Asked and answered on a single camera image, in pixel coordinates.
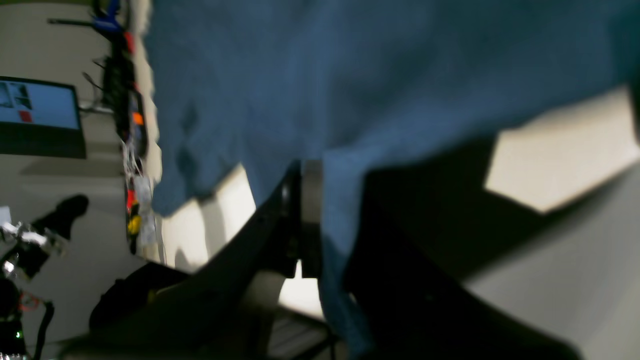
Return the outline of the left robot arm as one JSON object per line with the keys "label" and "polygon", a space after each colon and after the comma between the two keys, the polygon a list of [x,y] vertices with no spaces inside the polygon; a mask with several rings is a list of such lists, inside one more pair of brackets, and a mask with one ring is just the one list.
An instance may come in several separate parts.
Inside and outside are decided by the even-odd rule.
{"label": "left robot arm", "polygon": [[[21,289],[53,256],[62,256],[71,241],[74,222],[84,216],[89,198],[76,194],[59,202],[55,208],[31,223],[13,222],[10,209],[1,208],[0,355],[3,360],[39,360],[46,342],[48,326],[55,314],[52,301]],[[29,353],[23,331],[24,312],[45,308],[39,324],[35,349]]]}

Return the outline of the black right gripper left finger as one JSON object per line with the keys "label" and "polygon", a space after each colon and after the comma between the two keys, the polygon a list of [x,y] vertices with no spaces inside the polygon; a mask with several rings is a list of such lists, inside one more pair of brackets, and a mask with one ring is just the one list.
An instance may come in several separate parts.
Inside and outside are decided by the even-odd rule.
{"label": "black right gripper left finger", "polygon": [[322,273],[318,210],[293,161],[269,198],[199,271],[130,316],[80,337],[62,360],[258,360],[284,281]]}

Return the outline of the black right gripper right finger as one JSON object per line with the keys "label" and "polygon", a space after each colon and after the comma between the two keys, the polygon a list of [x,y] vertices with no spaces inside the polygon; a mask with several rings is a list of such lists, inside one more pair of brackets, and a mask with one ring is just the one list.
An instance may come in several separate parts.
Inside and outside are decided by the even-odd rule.
{"label": "black right gripper right finger", "polygon": [[567,342],[471,294],[464,280],[576,209],[541,215],[483,187],[489,137],[365,178],[345,287],[365,313],[366,360],[578,360]]}

